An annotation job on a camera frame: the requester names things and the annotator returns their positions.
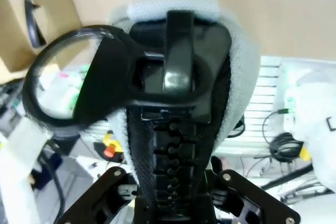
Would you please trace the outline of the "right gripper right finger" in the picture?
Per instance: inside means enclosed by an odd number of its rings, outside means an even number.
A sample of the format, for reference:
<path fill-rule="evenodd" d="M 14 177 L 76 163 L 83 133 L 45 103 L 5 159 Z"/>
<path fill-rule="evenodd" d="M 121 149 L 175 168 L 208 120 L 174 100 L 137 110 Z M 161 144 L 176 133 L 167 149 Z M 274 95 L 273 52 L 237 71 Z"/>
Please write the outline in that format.
<path fill-rule="evenodd" d="M 211 172 L 211 196 L 215 208 L 239 223 L 300 223 L 300 215 L 237 172 Z"/>

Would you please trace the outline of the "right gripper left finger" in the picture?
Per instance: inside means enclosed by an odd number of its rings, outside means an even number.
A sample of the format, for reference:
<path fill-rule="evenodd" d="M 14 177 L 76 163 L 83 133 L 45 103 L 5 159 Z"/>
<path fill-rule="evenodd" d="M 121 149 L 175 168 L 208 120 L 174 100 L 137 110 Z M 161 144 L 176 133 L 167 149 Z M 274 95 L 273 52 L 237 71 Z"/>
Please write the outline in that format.
<path fill-rule="evenodd" d="M 56 223 L 110 223 L 137 196 L 138 186 L 122 167 L 109 168 Z"/>

